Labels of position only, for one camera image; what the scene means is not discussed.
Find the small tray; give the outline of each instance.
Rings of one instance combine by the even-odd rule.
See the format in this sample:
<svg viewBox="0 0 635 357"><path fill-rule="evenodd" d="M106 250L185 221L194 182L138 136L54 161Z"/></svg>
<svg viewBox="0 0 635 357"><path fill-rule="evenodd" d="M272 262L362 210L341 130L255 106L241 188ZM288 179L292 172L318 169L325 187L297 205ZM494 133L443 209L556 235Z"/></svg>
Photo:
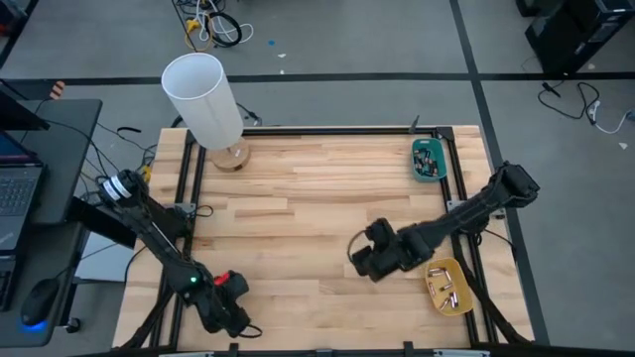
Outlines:
<svg viewBox="0 0 635 357"><path fill-rule="evenodd" d="M452 279L451 288L444 292L441 291L441 288L447 285L447 277L445 274L436 277L429 277L428 270L433 268L445 268L447 270ZM423 269L425 269L424 274L426 277L426 289L428 289L428 293L430 293L433 305L440 313L445 316L456 316L472 310L472 294L469 289L469 285L467 284L467 280L465 279L465 275L463 274L463 270L460 268L460 265L455 259L439 259L426 264ZM430 289L429 283L432 283L435 289L434 295ZM456 309L452 309L451 305L448 304L444 309L440 309L440 307L444 304L444 300L449 298L449 294L452 292L456 293L458 307Z"/></svg>
<svg viewBox="0 0 635 357"><path fill-rule="evenodd" d="M421 175L415 170L415 151L430 151L430 159L437 162L437 175L435 177L427 177ZM447 167L445 166L444 146L438 139L417 139L413 142L412 157L410 163L413 168L413 175L419 182L436 182L443 179L447 175Z"/></svg>

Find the red component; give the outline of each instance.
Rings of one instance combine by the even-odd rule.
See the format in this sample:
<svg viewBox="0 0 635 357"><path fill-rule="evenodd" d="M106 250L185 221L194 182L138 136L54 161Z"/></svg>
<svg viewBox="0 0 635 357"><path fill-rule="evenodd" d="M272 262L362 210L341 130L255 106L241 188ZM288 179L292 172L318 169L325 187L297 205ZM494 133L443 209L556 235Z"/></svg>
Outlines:
<svg viewBox="0 0 635 357"><path fill-rule="evenodd" d="M214 284L216 286L221 286L221 285L227 283L228 280L229 280L229 273L227 272L227 273L225 273L225 274L223 274L221 276L218 276L218 277L214 278Z"/></svg>

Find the computer mouse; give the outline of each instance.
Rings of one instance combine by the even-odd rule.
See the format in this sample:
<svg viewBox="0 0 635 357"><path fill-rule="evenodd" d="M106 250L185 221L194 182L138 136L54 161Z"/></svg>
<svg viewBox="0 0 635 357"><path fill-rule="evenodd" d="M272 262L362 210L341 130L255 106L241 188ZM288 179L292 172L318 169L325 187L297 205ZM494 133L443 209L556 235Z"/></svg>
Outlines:
<svg viewBox="0 0 635 357"><path fill-rule="evenodd" d="M22 302L22 323L34 326L44 321L51 311L53 301L58 295L60 284L57 279L44 279L39 281L32 289L24 302Z"/></svg>

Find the yellow bowl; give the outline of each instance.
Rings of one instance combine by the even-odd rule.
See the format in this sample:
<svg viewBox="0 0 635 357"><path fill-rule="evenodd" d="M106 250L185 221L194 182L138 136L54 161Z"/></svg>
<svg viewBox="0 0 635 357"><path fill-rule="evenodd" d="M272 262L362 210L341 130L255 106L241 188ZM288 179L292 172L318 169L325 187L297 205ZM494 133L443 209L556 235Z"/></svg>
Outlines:
<svg viewBox="0 0 635 357"><path fill-rule="evenodd" d="M445 274L430 277L428 271L434 268L446 269L451 278L451 288L445 291L441 291L442 287L445 287L449 281ZM460 268L458 262L453 258L439 259L428 263L423 267L425 269L424 276L426 277L426 288L430 293L430 297L433 300L435 308L445 316L456 316L462 313L466 313L473 308L472 293L463 274L463 270ZM449 298L451 293L456 293L458 300L458 306L452 308L448 303L445 308L441 309L446 298Z"/></svg>

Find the white lampshade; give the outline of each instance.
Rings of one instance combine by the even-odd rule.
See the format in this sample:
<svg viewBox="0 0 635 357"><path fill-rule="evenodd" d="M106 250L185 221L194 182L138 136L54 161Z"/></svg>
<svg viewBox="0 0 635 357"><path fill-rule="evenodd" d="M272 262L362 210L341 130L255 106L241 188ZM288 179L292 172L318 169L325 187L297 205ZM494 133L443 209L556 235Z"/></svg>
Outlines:
<svg viewBox="0 0 635 357"><path fill-rule="evenodd" d="M216 57L181 56L168 64L161 84L200 145L221 150L238 142L242 118Z"/></svg>

